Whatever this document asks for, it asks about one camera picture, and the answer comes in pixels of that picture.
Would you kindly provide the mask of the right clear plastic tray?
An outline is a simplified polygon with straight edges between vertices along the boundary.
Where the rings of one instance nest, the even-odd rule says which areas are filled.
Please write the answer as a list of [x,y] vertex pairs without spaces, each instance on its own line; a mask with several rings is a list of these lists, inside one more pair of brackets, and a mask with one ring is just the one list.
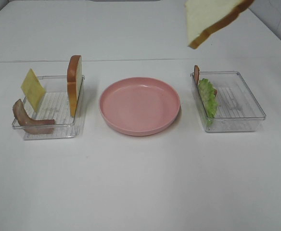
[[207,115],[198,92],[194,74],[192,93],[206,132],[250,132],[255,131],[266,114],[252,94],[240,72],[217,71],[199,72],[199,80],[208,79],[217,90],[217,112],[213,118]]

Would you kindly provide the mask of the white bread slice brown crust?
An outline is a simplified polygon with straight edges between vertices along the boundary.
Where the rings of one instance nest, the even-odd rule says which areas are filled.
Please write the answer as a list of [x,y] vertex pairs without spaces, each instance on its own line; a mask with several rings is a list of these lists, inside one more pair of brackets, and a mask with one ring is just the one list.
[[186,1],[188,46],[197,49],[213,33],[236,20],[252,3],[252,0]]

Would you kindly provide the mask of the upright bread slice left tray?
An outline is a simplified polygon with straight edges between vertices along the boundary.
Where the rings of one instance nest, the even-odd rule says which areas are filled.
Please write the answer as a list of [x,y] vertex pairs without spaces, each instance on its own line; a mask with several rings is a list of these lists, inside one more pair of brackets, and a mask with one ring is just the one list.
[[67,69],[67,94],[71,117],[75,116],[79,91],[82,82],[82,57],[73,55]]

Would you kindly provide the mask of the pale pink bacon strip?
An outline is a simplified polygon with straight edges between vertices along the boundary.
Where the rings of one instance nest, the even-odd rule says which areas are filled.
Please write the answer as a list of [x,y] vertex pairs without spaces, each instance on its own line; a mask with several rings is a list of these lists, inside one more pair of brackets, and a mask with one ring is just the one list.
[[[44,126],[44,125],[54,125],[54,119],[44,119],[44,120],[35,120],[28,116],[27,112],[24,109],[24,105],[21,99],[18,99],[13,105],[13,114],[14,118],[18,121],[20,126]],[[32,135],[39,134],[52,134],[54,128],[26,128],[25,131]]]

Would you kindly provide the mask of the yellow cheese slice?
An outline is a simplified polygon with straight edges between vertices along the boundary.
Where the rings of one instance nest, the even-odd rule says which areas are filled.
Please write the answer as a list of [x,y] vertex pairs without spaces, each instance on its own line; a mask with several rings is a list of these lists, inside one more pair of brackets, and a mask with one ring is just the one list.
[[40,101],[46,91],[40,84],[36,74],[31,68],[29,69],[25,79],[23,80],[21,89],[34,111],[37,112],[39,109]]

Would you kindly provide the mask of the pink round plate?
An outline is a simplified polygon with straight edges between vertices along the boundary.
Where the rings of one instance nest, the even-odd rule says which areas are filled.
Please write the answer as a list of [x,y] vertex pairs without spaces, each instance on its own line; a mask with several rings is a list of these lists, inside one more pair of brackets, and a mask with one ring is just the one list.
[[106,124],[120,133],[148,136],[168,128],[180,110],[180,99],[167,83],[132,77],[107,87],[99,99]]

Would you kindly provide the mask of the clear plastic tray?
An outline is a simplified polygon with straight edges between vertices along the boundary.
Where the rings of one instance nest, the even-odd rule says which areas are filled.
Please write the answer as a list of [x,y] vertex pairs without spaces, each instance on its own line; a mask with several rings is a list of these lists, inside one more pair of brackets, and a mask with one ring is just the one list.
[[23,140],[45,140],[73,138],[80,134],[84,127],[86,107],[84,105],[84,81],[82,76],[79,98],[75,116],[70,115],[69,98],[67,94],[66,76],[40,76],[40,84],[46,90],[39,103],[39,109],[35,112],[27,98],[22,103],[28,116],[34,120],[54,120],[54,125],[49,126],[21,126],[16,119],[12,122],[12,128],[18,132]]
[[198,92],[194,74],[192,93],[206,132],[250,132],[255,131],[266,114],[252,94],[240,72],[217,71],[199,72],[199,80],[208,79],[217,90],[217,112],[213,118],[207,115]]

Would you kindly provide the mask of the reddish brown bacon strip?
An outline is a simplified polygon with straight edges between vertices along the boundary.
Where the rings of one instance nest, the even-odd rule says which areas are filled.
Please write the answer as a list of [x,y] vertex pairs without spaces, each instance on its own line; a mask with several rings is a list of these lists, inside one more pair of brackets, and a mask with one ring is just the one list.
[[[199,69],[198,65],[194,65],[194,75],[193,75],[193,78],[194,78],[197,86],[199,84],[199,72],[200,72],[200,69]],[[214,88],[213,94],[216,97],[217,90],[215,88]]]

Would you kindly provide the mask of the left clear plastic tray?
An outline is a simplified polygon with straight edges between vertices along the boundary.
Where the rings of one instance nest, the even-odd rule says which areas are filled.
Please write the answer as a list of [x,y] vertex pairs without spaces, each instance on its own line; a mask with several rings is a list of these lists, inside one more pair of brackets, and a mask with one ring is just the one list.
[[79,98],[75,116],[70,115],[69,98],[67,94],[66,76],[40,76],[40,84],[46,90],[39,103],[39,109],[35,112],[27,98],[22,103],[28,116],[34,120],[54,120],[54,125],[49,126],[21,126],[16,119],[12,122],[12,128],[18,132],[23,140],[45,140],[73,138],[80,134],[84,127],[86,107],[84,105],[84,81],[82,76]]

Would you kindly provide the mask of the green lettuce leaf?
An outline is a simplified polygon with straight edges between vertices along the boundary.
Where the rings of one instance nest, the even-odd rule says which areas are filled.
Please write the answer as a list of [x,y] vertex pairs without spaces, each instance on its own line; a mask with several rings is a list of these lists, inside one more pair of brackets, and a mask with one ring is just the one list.
[[207,122],[209,125],[213,123],[213,118],[216,115],[218,102],[216,100],[216,89],[213,84],[206,78],[199,81],[198,90],[207,114]]

